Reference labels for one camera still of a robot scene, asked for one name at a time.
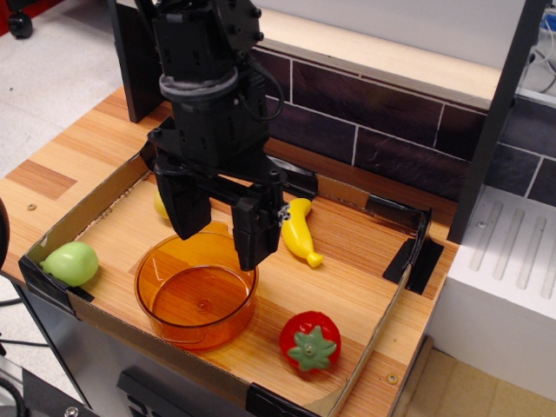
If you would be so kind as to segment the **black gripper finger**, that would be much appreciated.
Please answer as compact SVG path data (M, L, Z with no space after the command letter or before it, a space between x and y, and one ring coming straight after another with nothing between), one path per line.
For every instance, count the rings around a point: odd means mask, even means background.
M232 206L235 250L244 271L255 269L277 250L287 213L281 182L247 191Z
M182 240L196 235L211 222L209 195L198 186L194 176L160 169L155 173L170 223Z

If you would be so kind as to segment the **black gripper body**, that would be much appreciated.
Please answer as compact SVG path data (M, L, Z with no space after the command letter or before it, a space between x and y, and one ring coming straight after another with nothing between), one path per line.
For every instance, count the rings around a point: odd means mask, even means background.
M149 133L149 141L166 156L157 181L162 201L177 204L186 197L187 176L199 174L208 187L225 197L236 192L217 183L228 175L258 184L275 205L282 203L285 175L264 153L268 124L266 84L275 78L263 68L233 68L199 79L162 74L162 95L173 114Z

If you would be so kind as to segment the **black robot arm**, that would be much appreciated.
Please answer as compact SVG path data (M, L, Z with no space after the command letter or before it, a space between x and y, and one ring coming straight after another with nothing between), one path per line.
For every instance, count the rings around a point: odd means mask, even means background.
M137 9L173 110L148 135L170 222L188 239L210 223L212 201L229 205L240 266L252 270L276 251L286 217L286 175L264 150L273 77L250 54L263 38L261 11L250 1L140 1Z

